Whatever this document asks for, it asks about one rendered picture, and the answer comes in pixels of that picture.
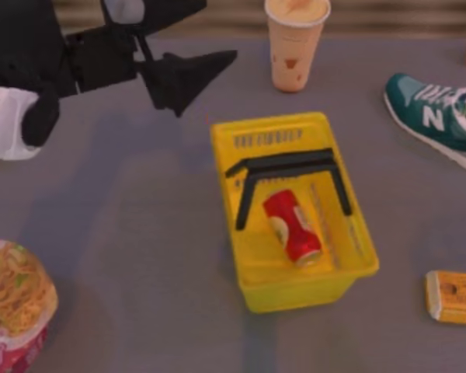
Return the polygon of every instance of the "small orange box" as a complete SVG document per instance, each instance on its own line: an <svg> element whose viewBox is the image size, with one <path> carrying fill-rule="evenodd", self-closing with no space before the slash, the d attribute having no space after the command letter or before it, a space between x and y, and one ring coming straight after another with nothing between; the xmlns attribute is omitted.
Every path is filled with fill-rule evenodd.
<svg viewBox="0 0 466 373"><path fill-rule="evenodd" d="M426 275L426 304L440 322L466 324L466 274L431 271Z"/></svg>

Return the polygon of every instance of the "noodle package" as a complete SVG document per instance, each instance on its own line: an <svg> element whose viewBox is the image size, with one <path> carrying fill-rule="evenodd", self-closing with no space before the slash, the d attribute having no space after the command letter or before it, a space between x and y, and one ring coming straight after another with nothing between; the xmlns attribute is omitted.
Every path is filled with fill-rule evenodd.
<svg viewBox="0 0 466 373"><path fill-rule="evenodd" d="M43 347L58 305L40 261L22 246L0 240L0 373L23 373Z"/></svg>

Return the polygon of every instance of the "shoe sole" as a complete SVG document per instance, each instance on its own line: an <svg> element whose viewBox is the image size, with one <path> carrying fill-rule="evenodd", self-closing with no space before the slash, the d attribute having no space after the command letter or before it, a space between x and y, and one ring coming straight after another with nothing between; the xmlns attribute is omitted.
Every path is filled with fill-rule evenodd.
<svg viewBox="0 0 466 373"><path fill-rule="evenodd" d="M388 108L388 111L390 112L392 118L394 119L395 123L398 124L400 128L405 130L407 133L410 135L414 136L415 138L427 143L429 146L437 150L438 152L442 153L446 157L448 157L451 161L456 162L459 166L461 166L463 169L466 169L466 157L462 155L460 152L456 152L452 149L449 149L447 146L442 145L439 142L436 142L426 136L423 136L422 134L418 134L417 132L414 132L411 128L406 126L402 121L398 118L397 114L395 113L394 109L392 108L390 104L390 100L388 99L388 95L385 92L384 93L384 101L385 105Z"/></svg>

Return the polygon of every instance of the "table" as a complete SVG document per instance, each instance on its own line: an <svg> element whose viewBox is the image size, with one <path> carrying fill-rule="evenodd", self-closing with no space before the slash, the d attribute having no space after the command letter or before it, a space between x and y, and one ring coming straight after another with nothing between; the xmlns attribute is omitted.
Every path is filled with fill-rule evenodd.
<svg viewBox="0 0 466 373"><path fill-rule="evenodd" d="M466 172L397 128L394 72L466 85L466 40L324 40L307 89L272 88L265 40L236 48L182 119L141 80L65 99L40 155L0 162L0 238L34 251L60 309L34 373L466 373L466 328L426 313L423 276L466 271ZM235 283L209 126L325 112L381 270L333 305L252 315Z"/></svg>

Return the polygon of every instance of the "orange cup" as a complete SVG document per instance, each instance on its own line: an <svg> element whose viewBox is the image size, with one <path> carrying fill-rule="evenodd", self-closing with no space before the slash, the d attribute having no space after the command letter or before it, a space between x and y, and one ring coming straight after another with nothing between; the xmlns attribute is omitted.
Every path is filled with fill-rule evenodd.
<svg viewBox="0 0 466 373"><path fill-rule="evenodd" d="M331 13L329 0L311 0L321 6L322 16L311 21L298 21L281 16L272 9L273 2L266 0L271 45L271 70L273 84L283 92L299 92L307 85L316 48L325 21Z"/></svg>

